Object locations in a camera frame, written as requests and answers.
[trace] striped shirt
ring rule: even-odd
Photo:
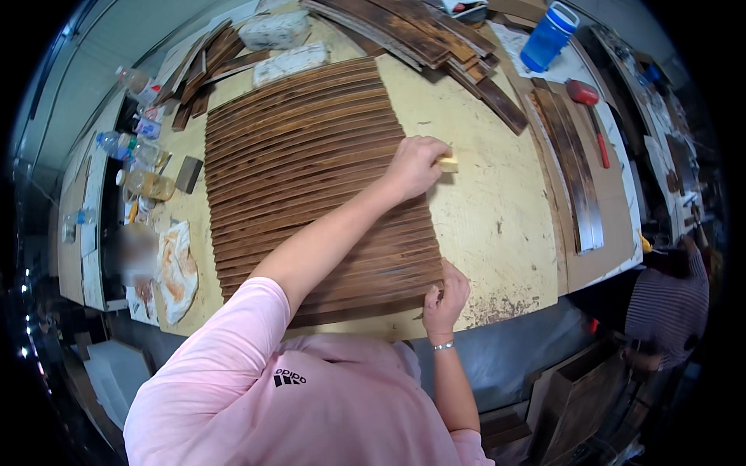
[[[624,333],[649,341],[662,356],[659,371],[686,361],[692,336],[702,339],[709,307],[709,283],[699,251],[689,256],[690,275],[673,278],[653,269],[637,278],[627,309]]]

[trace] blue water bottle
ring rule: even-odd
[[[580,19],[572,10],[553,1],[523,47],[521,60],[531,71],[545,72],[579,24]]]

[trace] yellow workbench surface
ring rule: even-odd
[[[322,40],[331,62],[359,57],[340,32],[309,18],[307,40]],[[408,136],[435,136],[453,147],[457,174],[444,174],[428,192],[441,254],[471,281],[471,297],[456,330],[491,324],[555,304],[557,254],[547,190],[539,155],[527,129],[516,136],[485,104],[448,76],[431,83],[385,54],[376,59],[396,116]],[[492,79],[516,103],[498,67]],[[209,109],[251,91],[252,70],[216,83]],[[176,178],[185,156],[204,160],[207,115],[190,119],[173,132],[174,115],[163,119],[159,139],[173,157],[164,175]],[[151,224],[162,233],[176,221],[189,221],[191,253],[198,270],[198,291],[185,316],[171,326],[157,286],[154,296],[160,328],[188,336],[223,304],[210,239],[210,211],[200,173],[191,195],[174,197],[151,211]],[[396,314],[289,330],[286,337],[308,333],[350,332],[390,341],[425,336],[421,308]]]

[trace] red rubber mallet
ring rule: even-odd
[[[604,162],[604,168],[608,169],[609,155],[606,153],[606,143],[604,143],[604,137],[601,136],[601,129],[598,127],[598,121],[596,121],[596,115],[593,113],[592,108],[593,105],[598,103],[598,92],[588,84],[581,83],[575,79],[567,81],[565,85],[570,98],[578,104],[585,105],[588,109],[588,114],[591,116],[591,123],[593,124],[593,131],[596,132],[598,147],[601,148],[601,160]]]

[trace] silver bracelet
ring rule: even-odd
[[[437,351],[437,350],[444,350],[446,348],[452,348],[454,346],[455,346],[454,345],[454,341],[450,340],[450,341],[447,341],[446,343],[441,343],[441,344],[439,344],[437,346],[433,346],[433,350],[435,350],[435,351]]]

